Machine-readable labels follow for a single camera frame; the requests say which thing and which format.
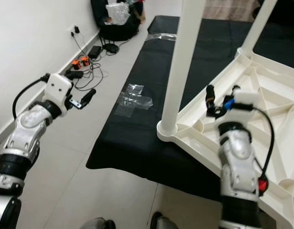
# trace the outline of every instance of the black bag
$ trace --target black bag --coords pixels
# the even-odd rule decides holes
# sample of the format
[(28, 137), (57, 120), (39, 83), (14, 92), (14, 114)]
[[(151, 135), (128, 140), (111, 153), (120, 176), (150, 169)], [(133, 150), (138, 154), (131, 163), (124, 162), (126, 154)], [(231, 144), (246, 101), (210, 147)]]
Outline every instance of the black bag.
[(105, 6), (107, 0), (91, 0), (91, 7), (97, 26), (100, 28), (99, 35), (110, 41), (126, 41), (138, 32), (141, 21), (136, 18), (133, 8), (130, 7), (130, 16), (124, 25), (106, 25), (104, 22), (108, 18)]

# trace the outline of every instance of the black cable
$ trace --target black cable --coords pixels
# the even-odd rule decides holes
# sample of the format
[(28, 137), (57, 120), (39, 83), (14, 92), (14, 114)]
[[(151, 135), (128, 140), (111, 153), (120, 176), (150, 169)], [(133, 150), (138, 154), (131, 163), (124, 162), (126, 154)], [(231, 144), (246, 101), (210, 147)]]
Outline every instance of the black cable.
[[(94, 69), (97, 69), (99, 68), (100, 72), (101, 72), (101, 76), (95, 76), (94, 75)], [(89, 69), (89, 76), (88, 77), (84, 77), (84, 78), (91, 78), (85, 85), (82, 85), (82, 86), (78, 86), (78, 82), (79, 82), (79, 79), (77, 80), (77, 82), (75, 83), (75, 88), (78, 90), (78, 91), (81, 91), (81, 92), (85, 92), (85, 91), (89, 91), (90, 89), (92, 88), (96, 88), (102, 81), (103, 79), (105, 78), (104, 75), (103, 75), (103, 71), (101, 69), (101, 65), (100, 63), (95, 63), (93, 62), (90, 66), (90, 69)], [(87, 87), (93, 80), (94, 78), (97, 77), (97, 78), (101, 78), (99, 80), (99, 82), (97, 84), (95, 84), (93, 87), (89, 87), (89, 88), (85, 88)]]
[(127, 41), (125, 41), (125, 42), (119, 44), (119, 45), (118, 45), (118, 51), (117, 51), (116, 53), (108, 54), (108, 51), (106, 51), (105, 54), (106, 54), (107, 56), (115, 56), (117, 53), (119, 53), (120, 46), (122, 46), (122, 45), (125, 44), (125, 43), (128, 43), (130, 40), (131, 40), (131, 38), (130, 38), (129, 40), (127, 40)]
[(125, 41), (125, 42), (119, 44), (119, 45), (118, 45), (118, 48), (120, 48), (120, 46), (122, 46), (123, 44), (128, 43), (130, 40), (131, 40), (131, 38), (130, 38), (129, 40), (127, 40), (127, 41)]
[(16, 106), (17, 106), (17, 102), (19, 100), (19, 98), (21, 97), (21, 95), (27, 91), (29, 88), (31, 88), (32, 86), (34, 86), (35, 84), (37, 84), (38, 82), (44, 81), (43, 77), (30, 83), (28, 86), (26, 86), (23, 90), (20, 91), (20, 93), (18, 93), (18, 95), (15, 97), (13, 104), (12, 104), (12, 115), (14, 120), (17, 119), (17, 113), (16, 113)]
[(264, 112), (263, 110), (260, 110), (259, 108), (254, 107), (254, 110), (259, 111), (267, 120), (267, 122), (270, 125), (270, 129), (271, 129), (271, 142), (270, 142), (270, 147), (269, 147), (269, 151), (267, 153), (266, 159), (265, 159), (265, 163), (264, 163), (264, 167), (262, 169), (262, 174), (261, 177), (265, 177), (265, 173), (267, 170), (267, 167), (269, 165), (270, 159), (271, 159), (271, 155), (273, 152), (273, 148), (274, 148), (274, 142), (275, 142), (275, 131), (274, 131), (274, 127), (273, 124), (271, 122), (270, 117), (267, 115), (266, 112)]
[(101, 50), (101, 52), (99, 53), (100, 57), (103, 58), (105, 57), (106, 54), (104, 54), (104, 56), (101, 56), (101, 53), (103, 52), (104, 49)]
[(80, 32), (79, 33), (80, 35), (81, 35), (81, 37), (82, 37), (82, 41), (83, 41), (83, 44), (84, 44), (84, 46), (85, 46), (85, 52), (88, 52), (88, 46), (85, 44), (85, 41), (84, 41), (84, 35)]
[(100, 61), (101, 60), (101, 55), (100, 55), (100, 53), (99, 53), (99, 59), (97, 59), (97, 60), (95, 60), (95, 62), (98, 62), (98, 61)]
[(257, 163), (258, 167), (260, 168), (260, 170), (262, 172), (262, 166), (256, 157), (255, 157), (255, 162)]
[(85, 53), (85, 51), (83, 51), (83, 50), (82, 50), (82, 48), (80, 47), (80, 45), (78, 44), (78, 42), (77, 42), (77, 40), (76, 40), (75, 36), (72, 36), (72, 38), (75, 40), (75, 42), (76, 42), (76, 44), (77, 44), (78, 48), (81, 50), (81, 52), (82, 52), (84, 55), (86, 55), (86, 56), (87, 56), (87, 54)]

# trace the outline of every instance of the transparent tape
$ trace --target transparent tape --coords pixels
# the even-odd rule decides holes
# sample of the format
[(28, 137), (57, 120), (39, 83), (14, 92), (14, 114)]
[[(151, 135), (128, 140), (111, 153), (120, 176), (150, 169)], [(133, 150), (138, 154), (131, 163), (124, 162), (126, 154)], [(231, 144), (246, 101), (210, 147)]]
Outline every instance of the transparent tape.
[(173, 34), (173, 33), (155, 33), (155, 34), (149, 34), (147, 36), (146, 41), (153, 40), (153, 39), (176, 41), (176, 38), (177, 38), (177, 34)]
[(117, 109), (115, 115), (131, 117), (135, 108), (148, 110), (153, 106), (152, 98), (142, 96), (143, 86), (136, 84), (129, 84), (126, 88), (126, 92), (121, 92), (117, 103)]

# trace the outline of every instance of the power adapter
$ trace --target power adapter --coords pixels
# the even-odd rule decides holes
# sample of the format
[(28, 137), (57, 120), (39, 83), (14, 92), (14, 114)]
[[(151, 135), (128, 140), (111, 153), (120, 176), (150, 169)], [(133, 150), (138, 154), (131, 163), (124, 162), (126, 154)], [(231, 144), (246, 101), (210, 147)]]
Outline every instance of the power adapter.
[(75, 29), (75, 33), (80, 33), (79, 27), (77, 25), (75, 25), (74, 29)]
[(65, 73), (65, 77), (68, 78), (69, 80), (81, 79), (83, 77), (83, 71), (67, 70)]
[(101, 53), (101, 47), (100, 46), (93, 46), (91, 51), (89, 52), (88, 56), (90, 59), (97, 59), (99, 54)]

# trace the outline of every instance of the silver robot arm segment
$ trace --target silver robot arm segment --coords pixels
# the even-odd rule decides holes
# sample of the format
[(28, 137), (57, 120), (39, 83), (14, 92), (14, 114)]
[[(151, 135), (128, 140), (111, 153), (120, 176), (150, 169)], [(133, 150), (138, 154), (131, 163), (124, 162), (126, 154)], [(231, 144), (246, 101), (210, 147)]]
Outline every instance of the silver robot arm segment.
[[(0, 154), (0, 229), (16, 228), (21, 208), (17, 197), (23, 192), (27, 172), (38, 158), (40, 138), (55, 118), (65, 116), (73, 107), (72, 87), (73, 83), (64, 76), (51, 74), (42, 102), (33, 103), (17, 117), (15, 130)], [(91, 89), (76, 103), (77, 108), (85, 107), (95, 93)]]
[(224, 98), (222, 107), (214, 105), (214, 87), (206, 88), (207, 116), (214, 117), (220, 135), (222, 218), (220, 229), (257, 229), (259, 220), (259, 179), (253, 163), (252, 136), (246, 128), (259, 102), (259, 94), (239, 86)]

